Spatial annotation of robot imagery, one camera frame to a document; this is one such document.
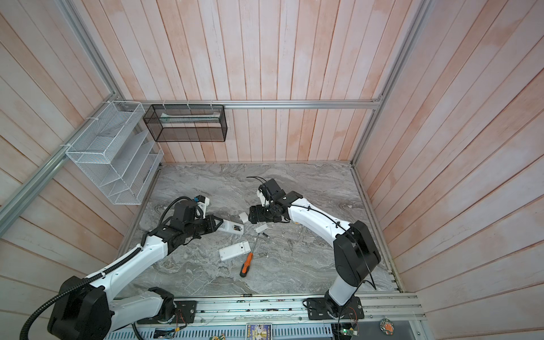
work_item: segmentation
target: orange and black screwdriver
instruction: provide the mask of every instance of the orange and black screwdriver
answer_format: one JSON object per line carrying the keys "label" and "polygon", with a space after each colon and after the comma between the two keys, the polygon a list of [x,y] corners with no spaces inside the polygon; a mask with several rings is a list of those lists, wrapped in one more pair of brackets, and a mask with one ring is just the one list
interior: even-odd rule
{"label": "orange and black screwdriver", "polygon": [[251,260],[253,259],[253,252],[255,251],[255,247],[257,246],[257,241],[259,240],[260,235],[261,235],[260,233],[257,234],[257,238],[255,239],[255,244],[253,245],[253,248],[248,254],[248,257],[245,259],[244,264],[242,264],[242,269],[240,270],[241,277],[245,277],[248,274],[249,266],[251,264]]}

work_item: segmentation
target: sticker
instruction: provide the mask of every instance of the sticker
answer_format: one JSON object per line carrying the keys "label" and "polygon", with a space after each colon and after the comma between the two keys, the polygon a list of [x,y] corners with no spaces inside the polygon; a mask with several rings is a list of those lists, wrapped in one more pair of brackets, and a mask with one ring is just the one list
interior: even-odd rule
{"label": "sticker", "polygon": [[393,323],[389,319],[380,320],[380,329],[385,335],[393,335],[393,332],[395,331]]}

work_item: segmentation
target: marble tabletop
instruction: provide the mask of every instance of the marble tabletop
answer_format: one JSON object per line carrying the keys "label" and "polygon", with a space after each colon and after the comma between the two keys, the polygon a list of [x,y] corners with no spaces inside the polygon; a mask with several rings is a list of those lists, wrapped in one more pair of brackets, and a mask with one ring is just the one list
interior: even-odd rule
{"label": "marble tabletop", "polygon": [[[156,226],[164,208],[179,196],[202,194],[211,200],[207,213],[240,222],[238,214],[249,213],[249,207],[259,203],[259,181],[246,176],[274,178],[286,192],[297,191],[333,216],[368,225],[350,169],[345,162],[166,165],[131,247],[140,242],[144,230]],[[239,272],[246,255],[220,260],[220,248],[245,240],[253,247],[257,226],[246,223],[242,236],[218,231],[180,246],[134,279],[119,297],[140,294],[155,286],[175,296],[324,294],[329,289],[337,275],[332,248],[302,225],[269,223],[266,233],[270,239],[259,237],[245,278]],[[372,275],[378,290],[394,289],[384,260]],[[364,283],[360,291],[372,292],[374,288]]]}

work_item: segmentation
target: wooden wall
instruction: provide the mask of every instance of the wooden wall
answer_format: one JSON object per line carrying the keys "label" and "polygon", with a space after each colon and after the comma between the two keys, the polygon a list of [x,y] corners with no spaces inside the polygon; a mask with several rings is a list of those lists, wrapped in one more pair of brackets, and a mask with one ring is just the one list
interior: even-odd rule
{"label": "wooden wall", "polygon": [[[109,95],[54,1],[0,1],[0,205]],[[0,240],[2,338],[18,338],[66,279],[112,261],[134,211],[73,163],[61,169]],[[53,338],[50,312],[34,338]]]}
{"label": "wooden wall", "polygon": [[544,336],[543,17],[436,2],[357,164],[437,339]]}
{"label": "wooden wall", "polygon": [[[421,0],[74,0],[126,98],[378,97]],[[228,110],[167,162],[352,159],[367,110]]]}

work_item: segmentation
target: white mesh shelf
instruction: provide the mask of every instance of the white mesh shelf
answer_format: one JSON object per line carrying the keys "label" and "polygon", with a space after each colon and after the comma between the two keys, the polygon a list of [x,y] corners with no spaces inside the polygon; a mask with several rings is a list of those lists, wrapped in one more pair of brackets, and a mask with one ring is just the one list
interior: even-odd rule
{"label": "white mesh shelf", "polygon": [[66,153],[113,204],[141,204],[164,155],[147,130],[133,133],[143,114],[141,103],[110,103]]}

